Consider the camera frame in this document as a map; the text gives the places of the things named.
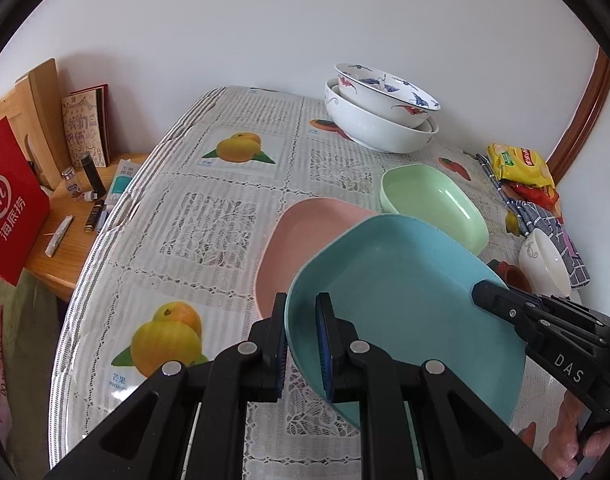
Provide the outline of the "right hand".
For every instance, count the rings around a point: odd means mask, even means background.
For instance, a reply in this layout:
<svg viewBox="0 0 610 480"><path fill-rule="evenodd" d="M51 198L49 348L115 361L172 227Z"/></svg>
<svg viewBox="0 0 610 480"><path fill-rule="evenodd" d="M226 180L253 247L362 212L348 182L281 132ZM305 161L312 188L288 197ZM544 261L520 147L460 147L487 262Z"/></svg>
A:
<svg viewBox="0 0 610 480"><path fill-rule="evenodd" d="M564 393L555 427L549 432L542 460L558 478L569 478L578 468L575 457L600 457L610 444L610 427L595 432L584 444L578 442L578 422L585 411L584 404L572 393Z"/></svg>

